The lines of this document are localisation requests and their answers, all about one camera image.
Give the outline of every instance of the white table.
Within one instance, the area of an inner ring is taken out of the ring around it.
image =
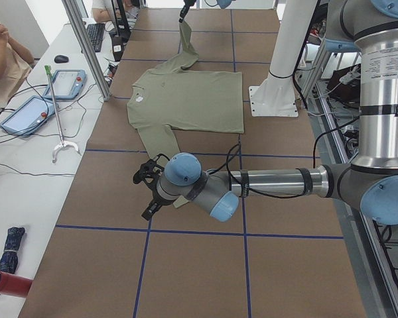
[[[86,20],[88,23],[93,22],[91,19]],[[66,64],[55,64],[53,59],[58,54],[68,56],[70,61]],[[111,40],[107,34],[105,34],[101,52],[97,53],[97,57],[102,70],[105,71],[108,65],[106,58],[113,59]],[[44,65],[51,65],[52,71],[57,69],[85,70],[87,80],[80,95],[84,94],[87,88],[95,83],[70,25],[64,25],[56,40],[50,45],[50,48],[31,72],[29,76],[31,85],[47,83]],[[28,85],[24,83],[21,89],[26,87]],[[38,92],[42,93],[43,88],[38,89]],[[36,95],[35,91],[28,90],[14,97],[8,108],[17,108],[32,95]],[[81,154],[83,154],[103,103],[97,86],[94,86],[80,103],[87,109],[87,112],[78,135],[68,140],[76,142],[80,147]],[[70,102],[60,102],[59,104],[63,108],[69,105]],[[76,133],[83,112],[84,110],[78,104],[74,104],[71,110],[60,112],[65,135]],[[0,122],[9,114],[3,113],[0,116]],[[57,134],[56,119],[54,117],[50,118],[36,133],[42,135]],[[10,138],[12,136],[0,138],[0,140]],[[9,165],[19,171],[33,174],[45,172],[51,174],[75,174],[82,155],[77,154],[73,148],[61,150],[58,153],[57,162],[55,164],[52,163],[52,151],[59,141],[60,139],[57,135],[15,138],[0,144],[0,163]],[[26,234],[23,237],[21,249],[18,253],[17,275],[34,278],[72,180],[73,177],[62,176],[23,176],[0,166],[0,257],[3,253],[7,229],[10,227],[24,227],[26,229]],[[1,295],[0,318],[17,317],[24,301],[25,299],[23,298]]]

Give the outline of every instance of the computer mouse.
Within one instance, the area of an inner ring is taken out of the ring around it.
[[[68,61],[69,61],[69,57],[67,57],[65,55],[56,55],[54,57],[55,63],[68,63]]]

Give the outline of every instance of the warning label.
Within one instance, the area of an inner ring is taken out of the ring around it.
[[[398,79],[398,48],[386,48],[362,56],[362,83]]]

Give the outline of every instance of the blue tablet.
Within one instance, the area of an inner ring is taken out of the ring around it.
[[[54,114],[53,102],[32,96],[15,109],[1,124],[0,128],[10,134],[29,136],[39,129]]]
[[[86,72],[83,70],[56,70],[52,81],[56,100],[71,101],[81,92],[86,81]],[[46,86],[42,96],[52,99],[49,86]]]

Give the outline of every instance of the keyboard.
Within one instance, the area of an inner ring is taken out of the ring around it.
[[[100,52],[101,44],[103,42],[103,34],[105,33],[105,24],[96,23],[87,26],[87,34],[92,43],[94,52]]]

